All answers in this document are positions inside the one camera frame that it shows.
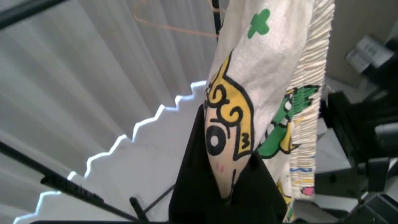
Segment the brown wall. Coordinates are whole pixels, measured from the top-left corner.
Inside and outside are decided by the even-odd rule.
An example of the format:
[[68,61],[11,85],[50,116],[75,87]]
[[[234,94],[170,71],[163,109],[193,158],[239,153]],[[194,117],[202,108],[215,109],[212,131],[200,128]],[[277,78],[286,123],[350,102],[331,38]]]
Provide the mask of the brown wall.
[[345,55],[364,35],[384,42],[398,19],[398,0],[336,0],[326,72],[329,77],[358,86],[361,75]]

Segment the pink print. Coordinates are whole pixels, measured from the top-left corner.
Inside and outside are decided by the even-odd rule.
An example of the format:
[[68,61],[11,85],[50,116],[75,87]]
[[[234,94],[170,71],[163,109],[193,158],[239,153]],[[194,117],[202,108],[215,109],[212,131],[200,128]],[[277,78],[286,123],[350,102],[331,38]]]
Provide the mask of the pink print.
[[313,196],[314,195],[314,188],[313,187],[303,187],[301,189],[301,193],[307,196]]

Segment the cartoon face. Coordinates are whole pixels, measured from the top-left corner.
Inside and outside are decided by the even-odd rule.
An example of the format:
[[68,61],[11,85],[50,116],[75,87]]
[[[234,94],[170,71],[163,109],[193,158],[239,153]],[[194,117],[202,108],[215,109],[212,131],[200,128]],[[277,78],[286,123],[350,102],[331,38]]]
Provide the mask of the cartoon face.
[[205,92],[206,150],[223,198],[232,194],[254,144],[253,106],[244,89],[226,75],[231,54]]

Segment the green cartoon animal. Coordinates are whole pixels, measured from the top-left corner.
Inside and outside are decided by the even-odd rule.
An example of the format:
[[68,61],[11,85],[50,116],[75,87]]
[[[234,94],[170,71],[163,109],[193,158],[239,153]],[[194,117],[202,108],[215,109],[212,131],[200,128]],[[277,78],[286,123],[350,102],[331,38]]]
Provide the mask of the green cartoon animal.
[[270,159],[279,151],[290,154],[299,146],[291,143],[292,118],[311,105],[312,99],[309,97],[318,89],[319,86],[307,85],[286,92],[278,112],[267,127],[266,140],[257,149],[263,159]]

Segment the green clover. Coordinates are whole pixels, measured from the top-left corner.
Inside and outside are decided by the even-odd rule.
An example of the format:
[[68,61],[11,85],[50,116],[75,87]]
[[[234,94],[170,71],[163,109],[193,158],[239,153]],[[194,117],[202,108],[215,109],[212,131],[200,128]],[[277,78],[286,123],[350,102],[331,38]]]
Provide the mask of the green clover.
[[268,9],[264,9],[260,12],[260,14],[255,14],[250,22],[250,29],[248,32],[248,38],[251,39],[253,35],[258,32],[260,35],[264,35],[268,33],[269,27],[267,25],[267,20],[270,15],[270,11]]

